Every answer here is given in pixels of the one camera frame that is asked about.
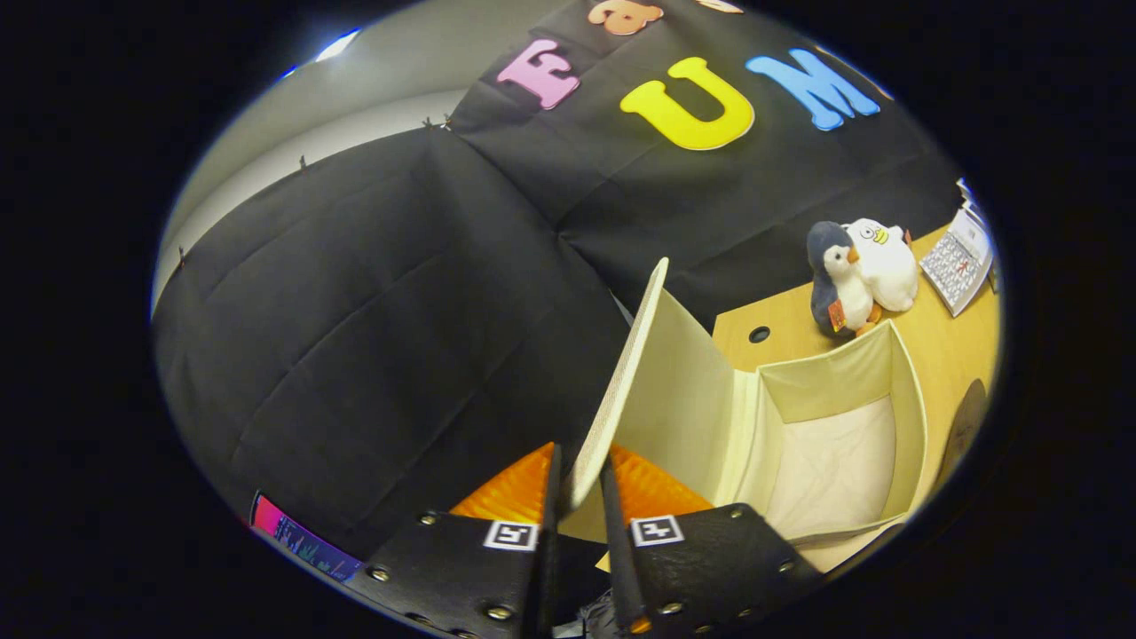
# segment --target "phone screen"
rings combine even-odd
[[[267,532],[294,555],[335,581],[345,582],[362,567],[362,562],[295,523],[264,495],[258,493],[253,499],[250,520],[254,528]]]

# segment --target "foam letter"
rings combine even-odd
[[[707,61],[702,58],[679,60],[667,70],[667,74],[698,84],[717,98],[726,113],[718,119],[703,122],[667,96],[667,86],[658,80],[633,89],[619,102],[619,108],[643,116],[643,119],[650,122],[668,140],[692,151],[725,147],[745,135],[753,126],[753,106],[745,96],[708,69]]]
[[[629,0],[605,0],[592,7],[587,22],[602,24],[613,35],[630,35],[661,17],[662,9],[653,5],[644,7]]]
[[[548,110],[559,105],[560,100],[567,98],[568,93],[579,86],[579,78],[552,75],[554,70],[571,70],[568,60],[548,52],[556,48],[557,43],[551,40],[534,41],[520,52],[517,59],[509,63],[509,66],[498,74],[498,82],[513,82],[521,85],[541,99],[542,109]],[[534,57],[540,64],[531,64]]]
[[[793,49],[790,55],[804,67],[807,73],[766,56],[745,63],[745,68],[757,74],[768,75],[784,86],[797,101],[804,105],[804,108],[812,113],[812,125],[817,128],[821,131],[836,128],[844,124],[841,114],[855,117],[852,109],[855,109],[860,115],[879,113],[879,105],[852,86],[849,81],[836,75],[836,72],[825,66],[812,53],[803,49]],[[836,110],[825,108],[821,100]]]
[[[708,9],[713,9],[716,11],[721,11],[724,14],[741,14],[742,10],[737,7],[730,5],[729,2],[722,2],[721,0],[696,0],[699,5]]]

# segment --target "yellow letter u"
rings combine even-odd
[[[686,58],[667,69],[670,77],[686,78],[721,102],[725,111],[710,122],[701,121],[667,94],[667,85],[658,80],[640,84],[624,97],[619,108],[638,114],[667,136],[692,151],[709,151],[745,135],[753,126],[753,106],[725,80],[707,68],[702,58]]]

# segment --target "white plush toy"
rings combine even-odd
[[[871,297],[888,310],[904,312],[919,292],[919,267],[909,246],[910,235],[875,219],[860,218],[842,224],[860,254],[860,275]]]

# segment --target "orange foam pad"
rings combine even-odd
[[[450,514],[540,524],[544,517],[552,448],[550,441],[525,455],[462,499]]]
[[[630,525],[633,517],[685,515],[713,508],[669,473],[626,448],[611,445],[611,462],[625,526]]]

